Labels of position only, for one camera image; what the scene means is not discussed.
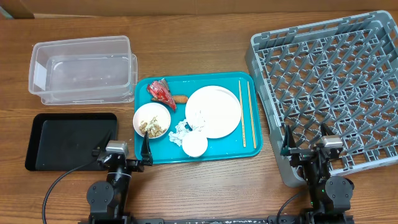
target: crumpled napkin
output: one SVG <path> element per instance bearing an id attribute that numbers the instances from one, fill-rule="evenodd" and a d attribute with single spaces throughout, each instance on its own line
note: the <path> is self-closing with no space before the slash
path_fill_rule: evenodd
<path id="1" fill-rule="evenodd" d="M 178 125 L 176 125 L 175 127 L 176 132 L 175 133 L 173 133 L 172 131 L 169 132 L 170 142 L 174 142 L 179 147 L 182 145 L 182 140 L 184 139 L 185 135 L 191 132 L 189 128 L 186 128 L 187 124 L 188 124 L 187 119 L 178 122 Z M 192 124 L 192 131 L 201 131 L 204 126 L 205 126 L 205 120 L 203 119 L 203 116 L 199 111 L 198 113 L 195 113 L 195 119 Z"/>

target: red food wrapper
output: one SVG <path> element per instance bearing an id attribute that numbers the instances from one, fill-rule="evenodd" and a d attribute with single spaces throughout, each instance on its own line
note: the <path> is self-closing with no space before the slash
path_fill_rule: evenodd
<path id="1" fill-rule="evenodd" d="M 153 97 L 157 98 L 158 101 L 169 105 L 175 112 L 175 109 L 177 109 L 177 105 L 175 104 L 171 93 L 166 88 L 166 86 L 162 84 L 162 82 L 165 82 L 165 80 L 161 80 L 160 82 L 154 81 L 151 84 L 148 84 L 147 91 Z"/>

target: white plate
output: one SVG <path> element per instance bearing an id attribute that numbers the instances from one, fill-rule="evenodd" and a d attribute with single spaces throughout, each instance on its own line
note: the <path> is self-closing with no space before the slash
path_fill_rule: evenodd
<path id="1" fill-rule="evenodd" d="M 241 105 L 229 90 L 220 86 L 206 86 L 194 92 L 185 107 L 185 117 L 191 127 L 198 113 L 205 120 L 202 133 L 207 138 L 222 138 L 238 126 Z"/>
<path id="2" fill-rule="evenodd" d="M 162 129 L 169 129 L 172 119 L 168 109 L 160 103 L 147 103 L 138 108 L 138 110 L 134 113 L 134 117 L 132 118 L 132 125 L 134 130 L 136 130 L 136 133 L 138 133 L 141 137 L 144 137 L 139 130 L 141 121 L 149 122 L 154 118 L 154 116 L 157 116 L 156 120 Z M 151 139 L 159 138 L 165 133 Z"/>

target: plastic dish rack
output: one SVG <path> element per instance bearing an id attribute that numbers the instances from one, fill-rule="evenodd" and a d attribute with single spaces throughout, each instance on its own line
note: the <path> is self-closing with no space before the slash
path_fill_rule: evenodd
<path id="1" fill-rule="evenodd" d="M 332 175 L 398 162 L 398 29 L 386 11 L 256 34 L 246 63 L 284 183 L 304 184 L 280 155 L 284 125 L 299 148 L 326 123 L 344 142 Z"/>

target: white bowl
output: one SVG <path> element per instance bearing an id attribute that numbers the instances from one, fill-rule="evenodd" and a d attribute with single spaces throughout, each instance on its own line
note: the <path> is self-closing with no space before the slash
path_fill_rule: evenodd
<path id="1" fill-rule="evenodd" d="M 182 139 L 182 150 L 190 157 L 200 157 L 206 152 L 208 141 L 199 131 L 191 131 Z"/>
<path id="2" fill-rule="evenodd" d="M 134 117 L 132 118 L 132 126 L 134 127 L 134 130 L 136 130 L 136 133 L 139 134 L 141 137 L 144 137 L 144 135 L 139 130 L 141 121 L 149 122 L 154 116 L 156 116 L 156 120 L 159 126 L 162 129 L 166 129 L 166 131 L 160 136 L 153 137 L 151 139 L 163 136 L 169 129 L 172 119 L 168 109 L 160 103 L 147 103 L 138 108 L 138 110 L 134 113 Z"/>

